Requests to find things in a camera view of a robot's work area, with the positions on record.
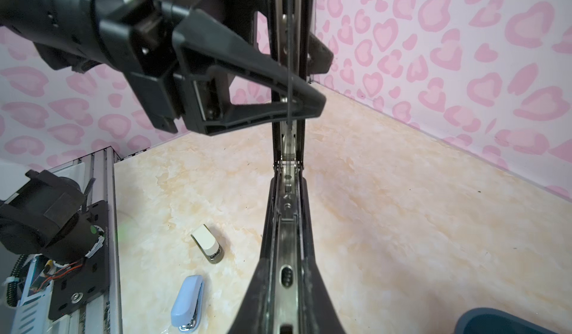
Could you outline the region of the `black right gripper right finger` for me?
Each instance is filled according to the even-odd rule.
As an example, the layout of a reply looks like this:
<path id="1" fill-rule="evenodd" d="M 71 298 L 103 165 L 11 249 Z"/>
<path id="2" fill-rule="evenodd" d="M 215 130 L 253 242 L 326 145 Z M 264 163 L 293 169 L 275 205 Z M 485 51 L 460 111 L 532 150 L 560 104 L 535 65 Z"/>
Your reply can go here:
<path id="1" fill-rule="evenodd" d="M 302 333 L 345 333 L 317 266 L 308 185 L 300 179 L 302 245 Z"/>

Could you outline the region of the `black long stapler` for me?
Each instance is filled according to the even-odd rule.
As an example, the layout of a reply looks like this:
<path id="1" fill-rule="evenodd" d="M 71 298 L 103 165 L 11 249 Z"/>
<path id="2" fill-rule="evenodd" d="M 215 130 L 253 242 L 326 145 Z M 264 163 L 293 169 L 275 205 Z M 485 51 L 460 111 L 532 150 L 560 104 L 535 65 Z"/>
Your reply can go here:
<path id="1" fill-rule="evenodd" d="M 294 118 L 296 79 L 308 79 L 308 39 L 314 0 L 268 0 L 271 56 L 287 70 L 286 91 L 272 99 L 287 107 L 273 124 L 273 171 L 261 257 L 268 262 L 262 333 L 312 333 L 307 291 L 307 239 L 302 176 L 305 123 Z"/>

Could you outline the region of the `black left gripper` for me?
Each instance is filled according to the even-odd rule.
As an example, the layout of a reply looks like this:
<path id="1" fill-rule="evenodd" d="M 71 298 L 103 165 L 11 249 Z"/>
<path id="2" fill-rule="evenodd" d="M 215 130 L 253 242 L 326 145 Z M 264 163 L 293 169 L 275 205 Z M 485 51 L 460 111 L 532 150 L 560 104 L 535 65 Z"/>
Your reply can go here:
<path id="1" fill-rule="evenodd" d="M 151 124 L 214 136 L 317 118 L 326 97 L 256 46 L 265 0 L 130 0 L 102 18 L 110 64 Z"/>

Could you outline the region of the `light blue mini stapler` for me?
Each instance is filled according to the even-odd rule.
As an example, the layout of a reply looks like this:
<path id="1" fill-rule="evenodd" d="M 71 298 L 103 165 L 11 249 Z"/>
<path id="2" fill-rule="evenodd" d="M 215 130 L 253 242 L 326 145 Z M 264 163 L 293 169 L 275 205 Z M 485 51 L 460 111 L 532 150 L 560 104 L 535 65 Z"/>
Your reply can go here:
<path id="1" fill-rule="evenodd" d="M 188 276 L 178 292 L 171 309 L 171 325 L 181 333 L 193 333 L 202 315 L 204 278 L 201 275 Z"/>

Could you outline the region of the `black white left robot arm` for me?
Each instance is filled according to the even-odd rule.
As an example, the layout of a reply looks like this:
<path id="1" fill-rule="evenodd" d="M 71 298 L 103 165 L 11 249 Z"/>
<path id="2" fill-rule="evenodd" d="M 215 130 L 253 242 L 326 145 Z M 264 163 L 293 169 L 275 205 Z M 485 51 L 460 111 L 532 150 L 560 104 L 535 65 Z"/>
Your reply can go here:
<path id="1" fill-rule="evenodd" d="M 154 128 L 212 136 L 321 115 L 307 78 L 333 54 L 311 33 L 313 2 L 1 0 L 1 25 L 55 70 L 122 73 Z"/>

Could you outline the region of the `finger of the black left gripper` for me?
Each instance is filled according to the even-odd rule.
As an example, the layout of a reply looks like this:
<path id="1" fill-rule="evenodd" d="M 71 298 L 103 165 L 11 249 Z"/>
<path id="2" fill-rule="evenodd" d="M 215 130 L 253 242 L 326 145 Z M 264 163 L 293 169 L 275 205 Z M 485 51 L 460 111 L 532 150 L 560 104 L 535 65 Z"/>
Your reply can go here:
<path id="1" fill-rule="evenodd" d="M 334 59 L 333 52 L 314 34 L 309 34 L 306 74 L 322 75 L 329 72 Z"/>

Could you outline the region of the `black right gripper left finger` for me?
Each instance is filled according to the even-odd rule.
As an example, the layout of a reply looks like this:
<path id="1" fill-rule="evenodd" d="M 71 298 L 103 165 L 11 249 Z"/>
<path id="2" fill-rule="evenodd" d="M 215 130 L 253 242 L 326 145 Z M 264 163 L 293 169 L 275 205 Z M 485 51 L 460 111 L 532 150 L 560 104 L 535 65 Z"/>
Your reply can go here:
<path id="1" fill-rule="evenodd" d="M 268 303 L 273 289 L 272 237 L 275 197 L 276 177 L 271 180 L 259 261 L 228 333 L 268 333 Z"/>

